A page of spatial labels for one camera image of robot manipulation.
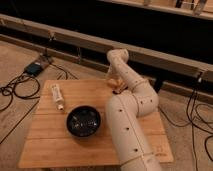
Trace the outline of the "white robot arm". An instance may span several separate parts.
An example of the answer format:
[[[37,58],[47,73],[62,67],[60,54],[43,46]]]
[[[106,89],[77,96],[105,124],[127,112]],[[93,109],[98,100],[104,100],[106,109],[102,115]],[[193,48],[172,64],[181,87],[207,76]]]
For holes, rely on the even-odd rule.
[[[108,78],[121,78],[128,86],[127,91],[113,95],[105,107],[121,171],[162,171],[138,121],[157,109],[158,95],[149,81],[127,64],[126,49],[110,50],[107,59]]]

